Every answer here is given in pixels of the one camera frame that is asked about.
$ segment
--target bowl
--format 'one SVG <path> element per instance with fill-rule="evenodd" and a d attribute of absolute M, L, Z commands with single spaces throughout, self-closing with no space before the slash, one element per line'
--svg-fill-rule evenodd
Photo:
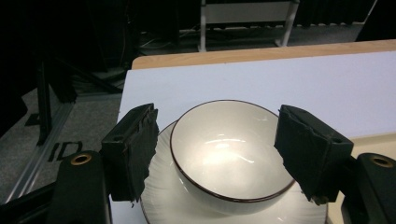
<path fill-rule="evenodd" d="M 241 101 L 209 102 L 186 112 L 170 143 L 185 190 L 228 215 L 276 203 L 294 183 L 274 148 L 276 126 L 277 115 Z"/>

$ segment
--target table surface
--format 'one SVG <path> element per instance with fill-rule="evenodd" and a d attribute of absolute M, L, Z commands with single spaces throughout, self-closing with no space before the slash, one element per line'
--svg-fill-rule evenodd
<path fill-rule="evenodd" d="M 239 49 L 145 56 L 134 60 L 132 68 L 159 68 L 212 63 L 241 63 L 340 54 L 396 50 L 396 40 L 353 42 L 270 49 Z"/>
<path fill-rule="evenodd" d="M 244 63 L 256 62 L 256 61 L 265 62 L 270 60 L 275 60 L 275 61 L 280 60 L 281 62 L 284 62 L 284 59 L 296 59 L 291 61 L 298 61 L 298 58 L 314 57 L 316 59 L 318 56 L 362 54 L 362 53 L 385 52 L 385 51 L 395 51 L 395 50 L 396 50 L 396 40 L 383 40 L 383 41 L 343 43 L 343 44 L 317 45 L 317 46 L 305 46 L 305 47 L 287 47 L 287 48 L 273 48 L 273 49 L 243 49 L 243 50 L 227 50 L 227 51 L 213 51 L 213 52 L 199 52 L 199 53 L 197 52 L 197 53 L 140 57 L 134 60 L 133 71 L 132 72 L 130 71 L 131 72 L 130 76 L 129 78 L 127 78 L 125 87 L 128 90 L 124 89 L 124 94 L 122 96 L 123 99 L 120 107 L 119 120 L 123 116 L 123 114 L 127 112 L 128 108 L 131 109 L 130 107 L 141 105 L 142 102 L 144 102 L 144 101 L 136 100 L 136 98 L 145 98 L 144 100 L 146 101 L 152 99 L 153 101 L 158 102 L 155 103 L 156 106 L 160 105 L 159 102 L 161 102 L 160 105 L 161 112 L 167 114 L 175 113 L 174 108 L 171 109 L 164 108 L 165 104 L 169 105 L 169 107 L 175 106 L 175 104 L 171 103 L 173 101 L 171 101 L 168 98 L 163 99 L 158 96 L 156 97 L 157 99 L 153 99 L 152 95 L 158 95 L 158 92 L 160 91 L 157 91 L 155 93 L 150 93 L 150 90 L 148 90 L 146 87 L 140 87 L 139 85 L 140 84 L 148 85 L 150 83 L 149 80 L 143 80 L 143 81 L 141 80 L 144 78 L 147 79 L 157 78 L 162 75 L 177 77 L 175 76 L 175 73 L 179 71 L 178 68 L 179 66 L 201 65 L 198 67 L 192 66 L 181 69 L 182 73 L 186 71 L 189 71 L 189 73 L 193 73 L 191 72 L 191 69 L 199 69 L 202 67 L 207 67 L 207 65 L 209 64 L 219 64 L 219 63 L 226 63 L 226 65 L 228 63 L 244 64 Z M 158 80 L 158 83 L 156 83 L 156 81 L 157 80 L 155 81 L 152 80 L 152 82 L 155 83 L 155 87 L 157 89 L 158 87 L 161 88 L 161 85 L 166 84 L 165 83 L 166 80 Z M 168 123 L 169 120 L 171 119 L 173 118 L 170 119 L 162 118 L 161 119 L 162 124 L 160 125 L 161 126 L 160 129 L 162 129 L 165 123 Z M 374 148 L 376 153 L 383 154 L 393 159 L 396 159 L 396 150 L 394 150 L 394 148 L 396 148 L 396 133 L 386 133 L 386 134 L 380 134 L 377 136 L 369 136 L 369 137 L 364 136 L 363 138 L 353 139 L 353 141 L 355 143 L 353 156 L 357 156 L 358 154 L 365 151 L 373 151 Z M 337 203 L 330 204 L 329 217 L 332 223 L 343 223 L 340 214 L 340 203 L 342 200 L 343 200 L 343 196 L 340 195 L 339 200 L 337 200 Z M 114 223 L 145 223 L 141 215 L 139 215 L 140 216 L 138 218 L 139 220 L 136 219 L 136 214 L 141 214 L 141 212 L 137 212 L 136 209 L 137 208 L 133 209 L 134 210 L 133 214 L 135 216 L 134 222 L 123 221 L 123 220 L 127 220 L 128 219 L 127 216 L 130 216 L 131 214 L 128 209 L 126 210 L 117 209 L 117 208 L 114 209 L 114 213 L 113 213 L 113 217 L 115 218 Z"/>

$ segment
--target bowl rim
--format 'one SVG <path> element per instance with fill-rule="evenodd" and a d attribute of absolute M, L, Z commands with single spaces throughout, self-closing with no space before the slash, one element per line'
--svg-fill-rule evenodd
<path fill-rule="evenodd" d="M 219 198 L 219 199 L 224 200 L 224 201 L 233 202 L 233 203 L 259 203 L 259 202 L 264 202 L 264 201 L 268 201 L 268 200 L 274 199 L 274 198 L 276 198 L 276 197 L 282 195 L 282 194 L 283 194 L 284 192 L 286 192 L 289 188 L 291 188 L 291 186 L 294 184 L 295 180 L 294 180 L 294 178 L 293 178 L 292 176 L 291 176 L 291 181 L 289 182 L 289 184 L 287 184 L 283 189 L 280 189 L 279 191 L 277 191 L 277 192 L 275 192 L 275 193 L 273 193 L 273 194 L 270 194 L 270 195 L 267 195 L 267 196 L 264 196 L 264 197 L 260 197 L 260 198 L 253 198 L 253 199 L 238 199 L 238 198 L 232 198 L 232 197 L 224 196 L 224 195 L 218 194 L 218 193 L 216 193 L 216 192 L 214 192 L 214 191 L 212 191 L 212 190 L 210 190 L 210 189 L 204 188 L 202 185 L 198 184 L 198 183 L 195 182 L 192 178 L 190 178 L 190 177 L 183 171 L 183 169 L 181 168 L 181 166 L 178 164 L 177 159 L 176 159 L 175 154 L 174 154 L 173 146 L 172 146 L 173 134 L 174 134 L 174 130 L 175 130 L 175 128 L 176 128 L 178 122 L 179 122 L 186 114 L 190 113 L 193 109 L 195 109 L 195 108 L 197 108 L 197 107 L 199 107 L 199 106 L 202 106 L 202 105 L 213 104 L 213 103 L 218 103 L 218 102 L 237 102 L 237 103 L 243 103 L 243 104 L 248 104 L 248 105 L 254 105 L 254 106 L 257 106 L 258 108 L 261 108 L 261 109 L 263 109 L 263 110 L 266 110 L 267 112 L 269 112 L 270 114 L 273 114 L 274 116 L 276 116 L 276 117 L 278 118 L 278 115 L 277 115 L 277 114 L 273 113 L 272 111 L 270 111 L 270 110 L 267 109 L 267 108 L 264 108 L 264 107 L 262 107 L 262 106 L 260 106 L 260 105 L 253 104 L 253 103 L 251 103 L 251 102 L 240 101 L 240 100 L 215 100 L 215 101 L 209 101 L 209 102 L 205 102 L 205 103 L 196 105 L 196 106 L 192 107 L 191 109 L 189 109 L 188 111 L 186 111 L 186 112 L 176 121 L 176 124 L 175 124 L 174 128 L 172 129 L 172 132 L 171 132 L 171 135 L 170 135 L 170 141 L 169 141 L 169 142 L 170 142 L 170 149 L 171 149 L 172 159 L 173 159 L 173 161 L 174 161 L 174 163 L 175 163 L 175 165 L 176 165 L 176 168 L 177 168 L 177 169 L 182 173 L 182 175 L 183 175 L 184 177 L 186 177 L 196 188 L 202 190 L 203 192 L 205 192 L 205 193 L 207 193 L 207 194 L 209 194 L 209 195 L 211 195 L 211 196 L 214 196 L 214 197 Z"/>

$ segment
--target floor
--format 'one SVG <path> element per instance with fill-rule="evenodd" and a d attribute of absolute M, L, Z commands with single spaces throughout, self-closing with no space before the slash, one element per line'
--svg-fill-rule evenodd
<path fill-rule="evenodd" d="M 353 42 L 361 27 L 361 24 L 295 27 L 289 46 Z M 279 27 L 213 29 L 207 33 L 206 47 L 209 51 L 273 48 L 274 40 L 281 35 Z M 140 39 L 139 54 L 196 52 L 198 41 L 199 32 L 194 29 L 180 32 L 178 46 L 145 33 Z M 122 87 L 122 81 L 115 85 Z M 101 140 L 117 123 L 121 95 L 92 94 L 82 89 L 77 101 L 70 105 L 60 104 L 52 94 L 53 117 L 60 125 L 42 147 L 36 145 L 38 126 L 25 126 L 29 116 L 38 111 L 36 90 L 23 96 L 29 109 L 27 115 L 0 138 L 0 204 L 55 181 L 63 157 L 78 150 L 100 150 Z"/>

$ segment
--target metal frame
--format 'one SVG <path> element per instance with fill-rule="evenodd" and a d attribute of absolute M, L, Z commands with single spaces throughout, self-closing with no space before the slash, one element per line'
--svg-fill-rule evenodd
<path fill-rule="evenodd" d="M 276 45 L 286 47 L 299 4 L 299 0 L 232 4 L 206 4 L 206 0 L 202 0 L 201 38 L 198 50 L 206 51 L 207 24 L 250 21 L 285 21 L 285 32 L 276 40 Z"/>
<path fill-rule="evenodd" d="M 66 123 L 74 104 L 62 104 L 57 110 L 55 116 L 52 118 L 52 129 L 48 132 L 45 142 L 42 145 L 37 145 L 34 149 L 33 155 L 25 166 L 20 178 L 15 184 L 14 188 L 8 195 L 5 203 L 15 200 L 24 194 L 32 191 L 36 178 L 38 177 L 42 166 L 44 165 L 45 158 L 50 154 L 50 147 L 55 143 L 62 127 Z"/>

